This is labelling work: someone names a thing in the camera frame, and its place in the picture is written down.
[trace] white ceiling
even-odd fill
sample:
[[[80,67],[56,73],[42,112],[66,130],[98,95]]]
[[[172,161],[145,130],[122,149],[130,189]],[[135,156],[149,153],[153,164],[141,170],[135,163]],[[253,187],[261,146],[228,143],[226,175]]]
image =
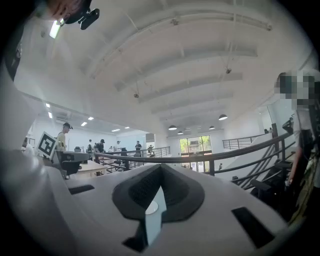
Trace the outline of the white ceiling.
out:
[[[90,115],[80,113],[74,110],[65,109],[61,106],[57,106],[54,104],[49,104],[50,107],[46,106],[46,102],[42,100],[32,98],[30,96],[25,95],[24,97],[27,104],[31,107],[32,110],[37,112],[37,116],[40,119],[50,119],[48,112],[52,113],[52,118],[59,123],[64,123],[67,121],[74,128],[81,128],[84,130],[90,130],[91,132],[104,133],[109,135],[120,135],[122,133],[133,132],[135,129],[127,128],[125,126],[118,125],[112,122],[108,122],[105,120],[98,119],[94,116],[92,120],[88,120]]]
[[[267,0],[93,0],[94,8],[100,17],[87,30],[65,25],[56,39],[40,37],[52,22],[31,19],[19,90],[122,126],[196,134],[260,106],[280,72],[316,58]]]

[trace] metal railing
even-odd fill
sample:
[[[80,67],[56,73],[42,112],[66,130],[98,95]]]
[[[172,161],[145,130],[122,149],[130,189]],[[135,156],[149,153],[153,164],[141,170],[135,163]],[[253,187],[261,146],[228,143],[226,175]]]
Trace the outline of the metal railing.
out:
[[[266,161],[268,161],[268,160],[270,161],[270,159],[272,157],[274,157],[274,156],[279,157],[281,155],[281,159],[279,159],[279,160],[281,162],[284,162],[287,158],[289,158],[292,155],[291,154],[286,157],[286,149],[291,147],[294,144],[294,142],[285,146],[285,139],[291,135],[292,134],[285,133],[281,136],[277,136],[275,138],[272,138],[270,140],[264,141],[264,142],[256,144],[256,145],[240,148],[240,149],[229,151],[229,152],[209,154],[209,155],[198,155],[198,156],[188,156],[188,157],[163,157],[163,155],[161,154],[162,157],[132,157],[132,156],[115,155],[117,153],[119,154],[119,152],[114,152],[113,154],[110,154],[108,157],[110,159],[116,159],[116,160],[121,160],[121,161],[131,161],[131,162],[139,162],[139,163],[156,163],[156,164],[162,164],[162,163],[176,164],[176,163],[193,163],[193,162],[209,161],[209,172],[205,172],[205,174],[209,174],[212,176],[214,176],[215,174],[231,172],[231,171],[235,171],[238,169],[242,169],[245,167],[249,167],[249,166],[253,166],[253,165],[257,165],[257,164],[262,163],[260,168],[258,168],[257,170],[255,170],[255,168],[253,168],[253,171],[251,171],[248,175],[231,180],[233,183],[236,183],[236,184],[238,184],[240,182],[245,182],[245,185],[246,185],[248,183],[247,181],[250,181],[252,178],[258,177],[260,174],[263,174],[263,173],[269,171],[270,169],[272,169],[273,167],[275,167],[275,165],[272,165],[272,166],[266,168],[266,166],[268,166],[268,163],[269,163]],[[276,152],[273,152],[274,149],[276,149],[275,145],[278,145],[279,143],[281,143],[281,149]],[[252,152],[267,148],[267,147],[269,147],[269,149],[267,149],[267,153],[265,153],[264,156],[259,160],[256,160],[256,161],[253,161],[250,163],[246,163],[243,165],[239,165],[236,167],[232,167],[232,168],[215,170],[215,161],[216,160],[242,156],[242,155],[249,154],[249,153],[252,153]],[[99,157],[106,157],[105,153],[95,153],[95,155],[99,156]],[[262,182],[267,181],[269,179],[271,179],[271,176],[262,180]],[[246,187],[243,186],[243,188],[245,190],[247,190],[247,189],[252,188],[252,186],[247,185]]]
[[[139,161],[140,158],[162,158],[170,154],[170,147],[158,147],[132,151],[118,151],[106,153],[94,153],[94,161],[103,166],[107,165],[106,170],[109,173],[121,170],[131,170],[133,168],[143,166],[145,162]],[[118,157],[130,157],[130,160],[119,160]]]
[[[265,134],[249,136],[249,137],[242,137],[242,138],[233,138],[233,139],[224,139],[222,140],[223,148],[230,149],[230,150],[239,150],[246,147],[249,147],[254,138],[262,136]]]

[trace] black panel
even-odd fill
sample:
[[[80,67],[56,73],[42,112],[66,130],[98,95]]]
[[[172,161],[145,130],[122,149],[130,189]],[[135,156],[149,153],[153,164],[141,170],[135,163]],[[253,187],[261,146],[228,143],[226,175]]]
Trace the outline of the black panel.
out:
[[[79,193],[93,190],[93,189],[95,189],[95,188],[92,185],[83,185],[83,186],[69,188],[69,191],[70,191],[71,195],[75,195],[75,194],[79,194]]]
[[[246,207],[234,209],[232,210],[232,213],[240,222],[240,224],[257,248],[266,245],[274,239],[274,236]]]

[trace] ceiling beam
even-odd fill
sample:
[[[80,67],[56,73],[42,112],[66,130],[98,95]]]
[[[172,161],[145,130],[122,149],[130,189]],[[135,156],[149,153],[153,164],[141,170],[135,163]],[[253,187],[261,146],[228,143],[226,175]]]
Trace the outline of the ceiling beam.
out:
[[[167,86],[165,88],[159,89],[157,91],[152,91],[144,96],[141,96],[138,99],[139,103],[144,103],[148,102],[150,100],[156,99],[158,97],[172,94],[175,92],[183,91],[185,89],[193,88],[193,87],[200,87],[200,86],[205,86],[205,85],[214,85],[214,84],[219,84],[223,75],[214,75],[211,77],[205,77],[205,78],[200,78],[200,79],[195,79],[191,80],[189,82],[183,81],[180,83],[173,84],[171,86]],[[242,73],[230,73],[227,74],[224,77],[224,82],[231,82],[231,81],[242,81],[243,79],[243,74]]]
[[[172,114],[172,115],[169,115],[169,116],[163,116],[163,117],[160,117],[160,121],[167,121],[167,120],[174,120],[174,119],[181,119],[181,118],[186,118],[186,117],[192,117],[192,116],[202,116],[202,115],[209,115],[209,114],[214,114],[215,112],[218,112],[218,111],[221,111],[221,110],[224,110],[226,109],[226,106],[224,105],[221,105],[221,106],[218,106],[218,107],[212,107],[212,108],[204,108],[204,109],[197,109],[197,110],[194,110],[194,111],[188,111],[186,113],[183,113],[183,114]]]
[[[165,112],[169,110],[175,110],[182,107],[188,107],[192,105],[202,104],[202,103],[208,103],[212,101],[222,100],[222,99],[231,99],[233,97],[233,93],[226,93],[224,95],[221,95],[219,97],[215,97],[214,95],[208,95],[207,97],[202,97],[198,99],[190,99],[190,100],[181,100],[174,102],[172,104],[168,105],[162,105],[160,107],[156,107],[154,110],[151,110],[151,114],[158,114],[160,112]]]
[[[205,17],[205,20],[207,21],[210,16],[212,16],[212,21],[213,22],[219,22],[219,21],[224,21],[224,22],[233,22],[233,19],[228,19],[226,17],[223,17],[222,14],[225,14],[226,16],[233,16],[234,13],[236,13],[238,16],[243,17],[241,19],[241,24],[242,25],[250,25],[250,26],[256,26],[259,28],[263,28],[267,31],[271,30],[271,24],[270,20],[266,18],[264,15],[259,13],[256,10],[246,8],[244,6],[239,6],[239,5],[229,5],[229,4],[207,4],[207,3],[190,3],[190,4],[178,4],[174,5],[172,7],[168,7],[164,10],[161,10],[159,12],[153,12],[150,13],[149,16],[142,17],[143,22],[142,24],[145,25],[140,25],[137,26],[137,32],[134,33],[131,36],[126,37],[125,39],[121,39],[121,43],[118,43],[119,40],[118,38],[114,38],[114,42],[116,43],[111,43],[110,45],[106,45],[103,49],[101,49],[100,53],[98,56],[101,56],[100,58],[97,58],[92,64],[89,69],[89,76],[92,78],[97,77],[101,70],[109,65],[116,57],[116,54],[113,54],[113,52],[117,52],[118,48],[121,49],[126,49],[129,47],[134,46],[137,43],[140,43],[143,39],[146,38],[146,32],[149,32],[149,35],[154,35],[154,32],[152,32],[153,28],[156,27],[156,32],[160,33],[165,29],[170,28],[171,26],[168,26],[168,24],[171,23],[172,19],[175,18],[173,14],[179,13],[179,22],[186,17],[190,18],[192,17],[192,22],[197,22],[199,20],[202,20]]]
[[[129,75],[126,78],[122,79],[124,83],[117,82],[114,84],[114,86],[120,92],[125,88],[127,88],[128,86],[135,84],[136,82],[142,81],[147,77],[150,77],[161,71],[176,68],[181,64],[185,64],[188,62],[208,61],[214,58],[226,57],[226,56],[229,56],[229,54],[230,54],[230,57],[248,57],[248,58],[257,57],[257,53],[255,50],[237,50],[231,53],[229,53],[229,51],[209,51],[209,52],[207,51],[202,53],[190,54],[189,56],[185,56],[184,58],[172,59],[172,60],[166,61],[165,63],[157,65],[155,67],[151,67],[147,70],[144,70],[143,74],[138,78],[135,73],[132,75]]]

